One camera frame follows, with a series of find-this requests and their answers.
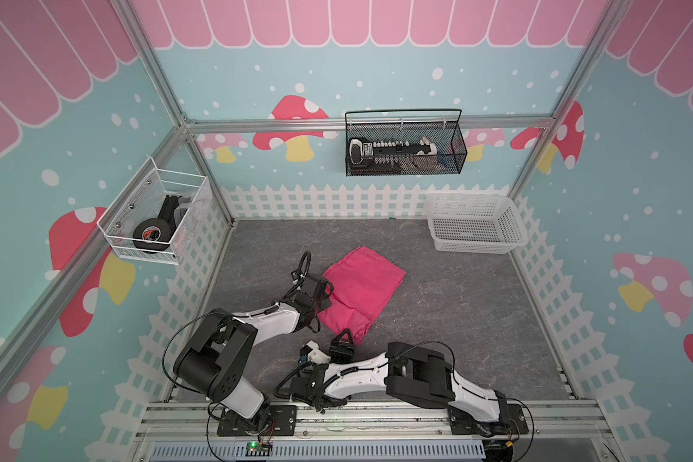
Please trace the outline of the pink long pants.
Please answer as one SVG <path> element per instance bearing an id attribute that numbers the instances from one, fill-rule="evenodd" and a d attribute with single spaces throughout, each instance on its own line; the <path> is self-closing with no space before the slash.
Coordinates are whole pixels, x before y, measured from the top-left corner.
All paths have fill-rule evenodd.
<path id="1" fill-rule="evenodd" d="M 406 271 L 371 248 L 360 246 L 323 276 L 333 291 L 330 306 L 319 313 L 319 320 L 334 334 L 348 329 L 359 346 L 402 285 Z"/>

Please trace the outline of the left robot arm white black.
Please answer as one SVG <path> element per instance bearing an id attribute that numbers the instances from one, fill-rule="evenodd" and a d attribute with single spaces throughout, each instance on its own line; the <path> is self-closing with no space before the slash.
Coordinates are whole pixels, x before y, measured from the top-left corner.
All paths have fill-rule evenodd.
<path id="1" fill-rule="evenodd" d="M 302 254 L 291 273 L 292 287 L 270 306 L 240 314 L 213 309 L 195 319 L 198 328 L 173 363 L 176 377 L 235 413 L 250 432 L 266 429 L 271 421 L 269 399 L 244 378 L 252 349 L 304 328 L 320 331 L 312 323 L 333 285 L 310 273 L 311 257 L 308 250 Z"/>

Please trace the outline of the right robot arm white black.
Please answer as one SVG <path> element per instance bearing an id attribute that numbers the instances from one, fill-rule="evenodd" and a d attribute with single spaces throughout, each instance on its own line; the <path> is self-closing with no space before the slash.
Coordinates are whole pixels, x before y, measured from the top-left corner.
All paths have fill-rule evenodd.
<path id="1" fill-rule="evenodd" d="M 455 359 L 430 350 L 427 342 L 392 342 L 386 352 L 355 362 L 352 333 L 345 329 L 327 352 L 306 344 L 298 367 L 275 386 L 279 400 L 301 402 L 323 413 L 361 394 L 383 393 L 423 409 L 446 410 L 450 420 L 483 437 L 513 427 L 506 395 L 461 377 Z"/>

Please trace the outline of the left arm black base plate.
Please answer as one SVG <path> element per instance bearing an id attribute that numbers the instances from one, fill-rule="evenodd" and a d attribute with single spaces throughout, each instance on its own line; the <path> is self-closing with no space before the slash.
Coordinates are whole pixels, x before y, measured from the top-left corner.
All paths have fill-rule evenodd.
<path id="1" fill-rule="evenodd" d="M 296 426 L 294 405 L 266 404 L 252 418 L 245 419 L 233 410 L 225 410 L 219 419 L 217 436 L 293 436 Z"/>

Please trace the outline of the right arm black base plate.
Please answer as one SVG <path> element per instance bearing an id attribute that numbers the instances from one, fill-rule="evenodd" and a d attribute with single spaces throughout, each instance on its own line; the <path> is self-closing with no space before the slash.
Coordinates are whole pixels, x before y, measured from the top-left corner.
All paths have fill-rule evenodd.
<path id="1" fill-rule="evenodd" d="M 500 421 L 495 423 L 478 422 L 470 414 L 451 407 L 449 409 L 450 430 L 454 436 L 475 435 L 482 438 L 510 437 L 529 433 L 529 420 L 523 406 L 517 403 L 500 406 Z"/>

